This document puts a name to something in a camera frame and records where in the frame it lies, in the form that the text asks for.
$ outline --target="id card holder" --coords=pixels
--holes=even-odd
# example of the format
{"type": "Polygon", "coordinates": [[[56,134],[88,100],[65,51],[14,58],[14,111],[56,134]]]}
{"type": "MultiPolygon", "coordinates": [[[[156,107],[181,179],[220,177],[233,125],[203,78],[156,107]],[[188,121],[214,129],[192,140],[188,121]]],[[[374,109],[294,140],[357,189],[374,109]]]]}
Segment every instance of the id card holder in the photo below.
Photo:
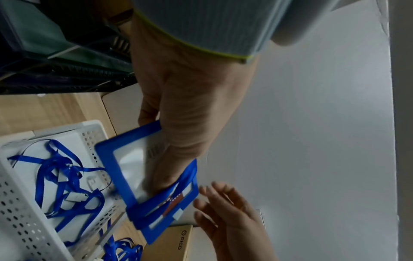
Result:
{"type": "Polygon", "coordinates": [[[126,213],[148,244],[178,220],[197,197],[197,161],[192,161],[169,188],[154,197],[143,189],[143,181],[154,173],[168,144],[156,121],[128,131],[95,146],[96,153],[126,204],[126,213]]]}

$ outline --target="hand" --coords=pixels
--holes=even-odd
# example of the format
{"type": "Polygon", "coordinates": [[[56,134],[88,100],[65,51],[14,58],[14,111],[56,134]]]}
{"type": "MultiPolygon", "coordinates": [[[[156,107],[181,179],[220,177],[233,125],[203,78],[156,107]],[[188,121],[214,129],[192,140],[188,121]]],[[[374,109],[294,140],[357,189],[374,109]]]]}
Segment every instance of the hand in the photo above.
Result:
{"type": "Polygon", "coordinates": [[[154,173],[153,190],[175,182],[203,154],[240,105],[256,68],[204,54],[152,28],[134,15],[133,69],[143,92],[139,125],[160,124],[169,143],[154,173]]]}
{"type": "Polygon", "coordinates": [[[217,261],[276,261],[270,239],[255,209],[231,185],[200,187],[209,203],[196,199],[195,221],[211,239],[217,261]]]}

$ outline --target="desk surface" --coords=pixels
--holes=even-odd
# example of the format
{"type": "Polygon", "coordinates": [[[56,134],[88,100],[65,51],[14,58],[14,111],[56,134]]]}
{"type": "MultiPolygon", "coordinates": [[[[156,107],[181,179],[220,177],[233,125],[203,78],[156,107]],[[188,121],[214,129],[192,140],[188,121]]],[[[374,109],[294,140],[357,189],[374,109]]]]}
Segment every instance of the desk surface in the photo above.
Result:
{"type": "MultiPolygon", "coordinates": [[[[100,120],[108,137],[116,135],[99,93],[0,96],[0,136],[85,120],[100,120]]],[[[129,221],[115,233],[115,239],[125,237],[142,244],[142,234],[129,221]]]]}

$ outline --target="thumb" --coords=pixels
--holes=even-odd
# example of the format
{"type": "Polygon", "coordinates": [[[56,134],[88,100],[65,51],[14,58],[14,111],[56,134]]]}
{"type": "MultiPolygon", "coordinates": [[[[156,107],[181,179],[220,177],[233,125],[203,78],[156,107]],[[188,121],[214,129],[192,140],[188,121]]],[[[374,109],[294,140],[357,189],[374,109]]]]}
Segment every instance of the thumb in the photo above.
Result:
{"type": "Polygon", "coordinates": [[[208,197],[211,207],[227,225],[235,227],[240,226],[242,219],[246,217],[245,213],[237,209],[228,200],[224,199],[213,187],[207,187],[206,196],[208,197]]]}
{"type": "Polygon", "coordinates": [[[139,118],[138,118],[139,126],[143,126],[143,125],[156,121],[158,112],[159,112],[159,106],[158,107],[152,106],[148,102],[148,99],[145,96],[143,96],[141,112],[139,113],[139,118]]]}
{"type": "Polygon", "coordinates": [[[181,148],[170,145],[159,159],[152,181],[152,190],[157,193],[172,185],[194,160],[180,156],[181,148]]]}

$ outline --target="white plastic basket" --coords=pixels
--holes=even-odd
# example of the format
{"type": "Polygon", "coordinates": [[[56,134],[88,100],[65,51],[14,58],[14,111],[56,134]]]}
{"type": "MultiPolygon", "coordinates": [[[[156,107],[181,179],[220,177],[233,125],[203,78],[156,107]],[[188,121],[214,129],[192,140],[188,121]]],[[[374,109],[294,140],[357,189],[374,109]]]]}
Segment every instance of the white plastic basket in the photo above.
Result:
{"type": "MultiPolygon", "coordinates": [[[[104,239],[98,236],[99,230],[108,219],[124,212],[125,205],[120,197],[111,196],[115,190],[110,178],[104,171],[85,173],[80,186],[87,189],[87,177],[96,181],[95,186],[105,188],[105,205],[98,217],[83,233],[78,244],[66,248],[64,241],[74,240],[89,215],[75,217],[64,229],[57,233],[54,227],[58,218],[47,219],[46,209],[55,200],[55,187],[45,182],[43,210],[34,200],[38,164],[17,162],[14,168],[8,157],[20,154],[35,141],[52,138],[76,154],[84,167],[102,166],[95,153],[94,144],[107,139],[102,124],[87,121],[44,131],[30,131],[0,137],[0,256],[5,261],[90,261],[102,252],[100,245],[115,229],[105,233],[104,239]]],[[[31,145],[25,152],[27,156],[47,158],[44,141],[31,145]]]]}

